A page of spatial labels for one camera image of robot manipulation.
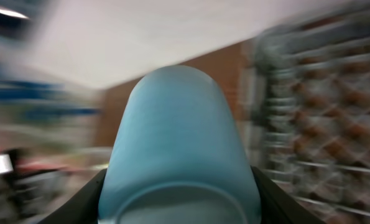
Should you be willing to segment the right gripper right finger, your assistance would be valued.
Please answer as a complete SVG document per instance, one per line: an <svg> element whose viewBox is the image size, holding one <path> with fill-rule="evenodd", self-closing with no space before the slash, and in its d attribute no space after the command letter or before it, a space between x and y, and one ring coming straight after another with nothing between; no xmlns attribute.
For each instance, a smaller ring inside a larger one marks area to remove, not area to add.
<svg viewBox="0 0 370 224"><path fill-rule="evenodd" d="M262 224L325 224L257 167L251 169L261 198Z"/></svg>

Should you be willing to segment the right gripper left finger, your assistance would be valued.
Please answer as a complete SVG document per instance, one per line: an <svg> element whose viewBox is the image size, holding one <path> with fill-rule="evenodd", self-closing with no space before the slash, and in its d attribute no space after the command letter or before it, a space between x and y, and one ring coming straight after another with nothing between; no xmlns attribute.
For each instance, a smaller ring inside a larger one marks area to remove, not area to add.
<svg viewBox="0 0 370 224"><path fill-rule="evenodd" d="M38 224L97 224L98 202L106 171L99 171L71 199Z"/></svg>

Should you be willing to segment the light blue cup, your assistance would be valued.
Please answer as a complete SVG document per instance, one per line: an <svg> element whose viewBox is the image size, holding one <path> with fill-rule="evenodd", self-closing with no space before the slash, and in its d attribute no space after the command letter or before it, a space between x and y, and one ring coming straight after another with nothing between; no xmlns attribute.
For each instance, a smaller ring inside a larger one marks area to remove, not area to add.
<svg viewBox="0 0 370 224"><path fill-rule="evenodd" d="M175 65L128 99L98 204L100 223L259 224L259 191L216 82Z"/></svg>

